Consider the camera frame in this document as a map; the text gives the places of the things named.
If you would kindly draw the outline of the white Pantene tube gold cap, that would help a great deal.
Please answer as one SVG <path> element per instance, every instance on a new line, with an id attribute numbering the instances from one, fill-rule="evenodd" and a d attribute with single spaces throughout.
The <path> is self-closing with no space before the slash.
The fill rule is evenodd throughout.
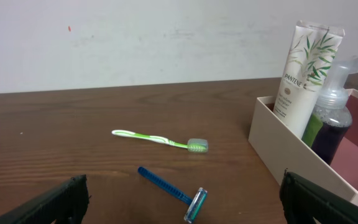
<path id="1" fill-rule="evenodd" d="M 299 138 L 344 36 L 342 28 L 296 23 L 273 113 Z"/>

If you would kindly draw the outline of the green white toothbrush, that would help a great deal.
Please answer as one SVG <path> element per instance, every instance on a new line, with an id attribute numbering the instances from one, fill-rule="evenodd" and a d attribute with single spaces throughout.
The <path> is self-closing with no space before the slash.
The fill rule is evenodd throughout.
<path id="1" fill-rule="evenodd" d="M 152 141 L 159 144 L 169 145 L 172 147 L 179 147 L 179 148 L 186 149 L 189 152 L 205 153 L 208 152 L 209 150 L 208 142 L 205 139 L 193 138 L 193 139 L 189 139 L 186 144 L 182 144 L 161 136 L 150 136 L 150 135 L 135 133 L 132 131 L 121 130 L 121 129 L 112 130 L 111 134 L 115 136 L 125 137 L 125 138 L 143 139 L 146 141 Z"/>

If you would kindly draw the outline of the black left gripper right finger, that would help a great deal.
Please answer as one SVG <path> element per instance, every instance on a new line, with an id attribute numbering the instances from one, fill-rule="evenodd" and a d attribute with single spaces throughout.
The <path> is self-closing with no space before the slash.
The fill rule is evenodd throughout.
<path id="1" fill-rule="evenodd" d="M 358 206 L 285 171 L 279 192 L 288 223 L 358 223 Z"/>

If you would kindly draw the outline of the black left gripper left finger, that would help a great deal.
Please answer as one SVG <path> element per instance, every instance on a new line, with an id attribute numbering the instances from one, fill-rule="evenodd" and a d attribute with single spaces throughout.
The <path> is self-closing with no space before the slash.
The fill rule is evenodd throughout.
<path id="1" fill-rule="evenodd" d="M 90 202 L 86 181 L 85 175 L 72 177 L 59 186 L 1 215 L 0 224 L 80 224 Z"/>

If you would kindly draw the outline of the white pink-lined box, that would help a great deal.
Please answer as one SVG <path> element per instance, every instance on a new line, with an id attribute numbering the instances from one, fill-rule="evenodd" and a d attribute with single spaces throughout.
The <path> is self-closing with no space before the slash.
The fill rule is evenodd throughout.
<path id="1" fill-rule="evenodd" d="M 331 164 L 318 157 L 272 113 L 274 97 L 257 98 L 249 142 L 278 183 L 284 171 L 289 170 L 358 206 L 358 90 L 348 92 L 347 108 L 353 124 Z"/>

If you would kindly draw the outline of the blue disposable razor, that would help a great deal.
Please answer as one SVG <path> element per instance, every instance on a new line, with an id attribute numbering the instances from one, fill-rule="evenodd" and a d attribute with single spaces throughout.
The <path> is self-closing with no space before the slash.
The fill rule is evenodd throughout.
<path id="1" fill-rule="evenodd" d="M 181 190 L 179 190 L 178 188 L 167 182 L 166 180 L 163 180 L 158 175 L 149 171 L 148 169 L 144 167 L 139 167 L 137 171 L 141 176 L 145 177 L 147 180 L 151 181 L 156 186 L 166 191 L 168 194 L 172 195 L 176 199 L 179 199 L 183 203 L 187 204 L 188 210 L 186 211 L 183 219 L 187 223 L 194 223 L 208 195 L 207 190 L 200 187 L 196 195 L 193 198 L 191 198 L 187 196 L 185 193 L 183 193 Z"/>

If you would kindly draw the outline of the clear foam pump bottle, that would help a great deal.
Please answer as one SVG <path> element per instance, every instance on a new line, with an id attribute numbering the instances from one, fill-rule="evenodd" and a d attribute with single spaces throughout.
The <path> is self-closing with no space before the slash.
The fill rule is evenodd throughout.
<path id="1" fill-rule="evenodd" d="M 352 125 L 352 115 L 346 107 L 349 94 L 344 84 L 356 72 L 358 56 L 333 62 L 301 138 L 327 164 L 332 163 Z"/>

